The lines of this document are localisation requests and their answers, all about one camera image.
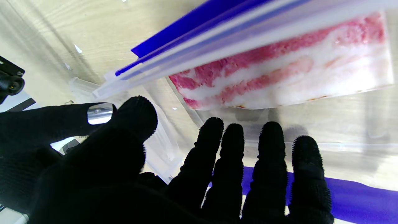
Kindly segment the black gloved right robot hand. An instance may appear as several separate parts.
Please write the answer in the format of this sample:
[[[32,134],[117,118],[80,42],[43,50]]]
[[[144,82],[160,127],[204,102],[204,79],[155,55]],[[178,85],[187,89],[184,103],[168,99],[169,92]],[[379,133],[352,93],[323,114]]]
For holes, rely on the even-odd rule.
[[[94,133],[103,122],[92,124],[89,115],[107,107],[111,118],[121,112],[111,103],[86,103],[1,113],[1,205],[30,214],[41,173],[62,157],[51,144]]]

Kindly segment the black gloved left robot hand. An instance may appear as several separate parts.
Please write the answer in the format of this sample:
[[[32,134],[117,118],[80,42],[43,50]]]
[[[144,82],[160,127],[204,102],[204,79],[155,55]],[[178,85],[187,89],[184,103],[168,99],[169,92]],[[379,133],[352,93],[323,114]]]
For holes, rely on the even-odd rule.
[[[157,127],[143,96],[41,175],[30,224],[333,224],[331,195],[316,141],[293,143],[294,181],[285,214],[287,165],[281,126],[267,122],[243,202],[243,127],[208,119],[179,174],[160,189],[140,180],[143,143]]]

